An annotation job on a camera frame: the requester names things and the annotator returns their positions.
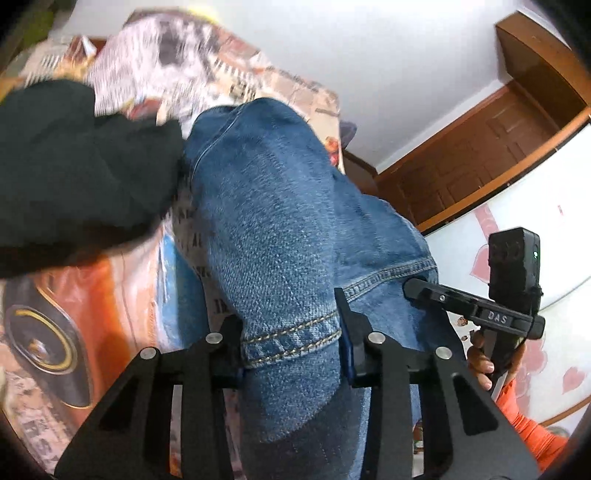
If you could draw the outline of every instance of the screw head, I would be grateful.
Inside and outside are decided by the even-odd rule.
[[[371,332],[368,335],[368,340],[372,343],[377,343],[381,345],[386,341],[386,336],[382,332]]]
[[[144,360],[150,360],[151,358],[154,358],[156,356],[156,349],[153,347],[147,347],[144,348],[140,353],[139,353],[140,357],[143,358]]]
[[[211,343],[212,345],[217,345],[223,340],[223,335],[220,332],[212,332],[208,333],[205,337],[205,341],[207,343]]]
[[[452,351],[446,346],[438,346],[435,350],[435,355],[441,360],[449,360],[452,357]]]

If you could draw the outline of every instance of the newspaper print fabric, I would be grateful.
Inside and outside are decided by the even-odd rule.
[[[177,118],[185,136],[207,108],[273,97],[308,122],[331,163],[344,171],[337,96],[316,82],[275,68],[257,48],[185,11],[137,11],[107,41],[82,35],[47,40],[37,46],[20,77],[25,86],[51,78],[88,83],[96,92],[97,115],[122,112],[131,119],[155,115],[157,122]],[[79,425],[141,348],[155,345],[168,352],[203,336],[207,325],[194,322],[194,313],[201,308],[196,294],[200,283],[209,326],[219,328],[230,311],[205,259],[190,191],[181,186],[157,233],[131,251],[115,249],[87,267],[26,275],[17,281],[16,290],[15,281],[0,281],[0,405],[48,472],[53,472]],[[10,291],[22,297],[14,298]],[[86,375],[69,385],[70,396],[64,396],[47,372],[19,356],[14,336],[4,329],[15,303],[25,303],[29,314],[63,326],[72,337],[70,346],[80,349],[79,368],[84,367]],[[34,361],[47,354],[43,343],[26,347]],[[225,399],[232,466],[235,477],[243,478],[237,396],[228,391]],[[178,392],[174,401],[173,412],[178,410]],[[173,416],[170,467],[176,474],[181,462],[178,433],[178,418]]]

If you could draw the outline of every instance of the orange cloth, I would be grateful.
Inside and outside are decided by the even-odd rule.
[[[533,453],[540,469],[546,470],[562,451],[568,439],[550,433],[542,425],[519,412],[515,396],[515,380],[503,387],[496,404]]]

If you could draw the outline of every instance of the wooden door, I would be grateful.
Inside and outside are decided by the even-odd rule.
[[[510,83],[378,176],[379,195],[418,225],[516,165],[557,131]]]

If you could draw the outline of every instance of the blue denim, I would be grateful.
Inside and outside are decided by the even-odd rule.
[[[245,322],[246,476],[359,478],[369,391],[341,375],[334,288],[403,346],[446,345],[463,358],[445,312],[415,309],[402,294],[411,275],[437,281],[426,241],[331,167],[312,130],[276,100],[204,112],[185,153],[209,267]],[[415,388],[411,399],[416,421]]]

